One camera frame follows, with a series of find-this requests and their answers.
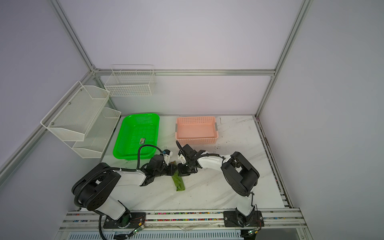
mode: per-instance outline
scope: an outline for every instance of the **vent grille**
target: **vent grille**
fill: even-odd
[[[107,239],[113,239],[116,234],[128,234],[129,232],[114,232],[104,233]],[[98,232],[71,232],[68,240],[89,240],[101,239]],[[131,239],[159,239],[159,240],[173,240],[173,239],[193,239],[193,240],[238,240],[243,239],[240,237],[240,230],[191,230],[191,231],[142,231],[131,237]]]

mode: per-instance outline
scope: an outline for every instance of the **white wire basket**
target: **white wire basket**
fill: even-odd
[[[111,92],[112,97],[153,94],[156,78],[152,65],[111,65],[111,68],[112,75],[105,83],[105,89]]]
[[[96,86],[83,86],[49,122],[40,122],[62,141],[84,141],[109,99],[109,91]]]
[[[75,142],[73,146],[66,144],[82,158],[101,158],[120,115],[117,110],[103,108],[84,141]]]

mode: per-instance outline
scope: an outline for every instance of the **mesh basket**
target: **mesh basket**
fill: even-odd
[[[84,141],[109,99],[109,91],[95,86],[83,86],[65,107],[44,125],[62,141]]]
[[[156,85],[155,72],[151,69],[130,69],[133,65],[112,65],[112,75],[105,89],[112,97],[151,96]]]
[[[185,144],[214,144],[218,139],[215,117],[186,117],[176,120],[176,140]]]
[[[70,147],[82,158],[101,158],[120,115],[117,110],[103,108],[84,141],[75,142]]]

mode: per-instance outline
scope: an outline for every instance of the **white wall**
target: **white wall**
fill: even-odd
[[[274,69],[302,0],[61,2],[98,68]]]
[[[72,186],[98,159],[82,159],[50,132],[0,190],[1,239],[54,239],[76,209]]]
[[[383,239],[384,2],[313,1],[261,114],[320,239]]]
[[[48,1],[0,3],[0,166],[87,68]]]
[[[106,82],[108,76],[101,77]],[[254,114],[269,76],[157,76],[152,96],[111,97],[122,115]]]
[[[47,0],[1,1],[0,34],[1,166],[88,70]],[[0,238],[53,239],[95,161],[46,133],[0,189]]]

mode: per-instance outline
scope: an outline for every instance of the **green towel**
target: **green towel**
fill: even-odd
[[[185,190],[183,179],[179,176],[178,170],[176,170],[175,174],[172,176],[172,179],[176,186],[176,192]]]

